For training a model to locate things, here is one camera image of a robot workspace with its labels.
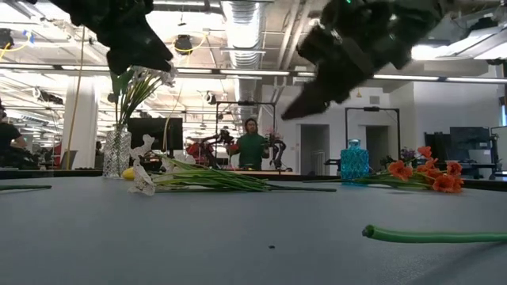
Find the air duct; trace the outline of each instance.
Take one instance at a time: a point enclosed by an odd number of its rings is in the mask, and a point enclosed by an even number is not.
[[[227,18],[227,42],[229,48],[241,48],[242,51],[231,51],[233,68],[256,70],[260,67],[261,54],[255,51],[261,47],[262,18],[264,4],[259,2],[222,2],[223,12]],[[235,79],[234,93],[236,101],[257,101],[257,81],[252,79]],[[251,116],[251,108],[240,108],[241,120]]]

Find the yellow object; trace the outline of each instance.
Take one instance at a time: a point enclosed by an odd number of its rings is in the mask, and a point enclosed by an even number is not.
[[[202,47],[202,45],[204,44],[204,41],[208,38],[208,35],[207,35],[207,34],[204,34],[204,33],[203,33],[202,35],[203,35],[203,38],[202,38],[202,40],[200,41],[200,43],[199,43],[196,47],[192,47],[192,48],[190,48],[190,49],[186,49],[186,50],[184,50],[184,49],[179,49],[179,48],[177,48],[177,47],[175,47],[175,46],[174,46],[174,44],[175,44],[175,43],[176,43],[176,41],[177,41],[177,38],[176,38],[176,39],[174,39],[174,40],[173,40],[173,43],[172,43],[173,48],[174,48],[174,50],[179,51],[179,52],[191,52],[191,51],[195,51],[197,48]]]
[[[131,167],[129,169],[126,169],[122,174],[121,176],[125,179],[125,180],[129,180],[129,181],[132,181],[134,180],[134,168]]]

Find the flower stem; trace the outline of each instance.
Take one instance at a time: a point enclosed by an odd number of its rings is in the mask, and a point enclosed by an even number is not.
[[[51,189],[50,185],[2,185],[0,191],[7,190],[29,190],[29,189]]]
[[[507,233],[402,232],[368,225],[363,236],[397,243],[472,243],[507,241]]]

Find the door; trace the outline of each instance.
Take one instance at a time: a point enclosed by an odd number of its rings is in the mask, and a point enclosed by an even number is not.
[[[324,162],[330,157],[330,126],[301,124],[301,175],[329,175]]]
[[[370,167],[374,171],[382,170],[380,160],[389,154],[388,126],[366,126],[366,150],[370,158]]]

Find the computer screen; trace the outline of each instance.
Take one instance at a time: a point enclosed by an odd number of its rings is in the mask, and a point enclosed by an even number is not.
[[[452,147],[461,150],[490,149],[488,127],[451,127]]]
[[[143,135],[155,138],[152,150],[163,150],[166,118],[132,118],[128,120],[128,131],[132,133],[131,148],[144,144]],[[183,150],[183,119],[170,118],[167,131],[167,148]]]

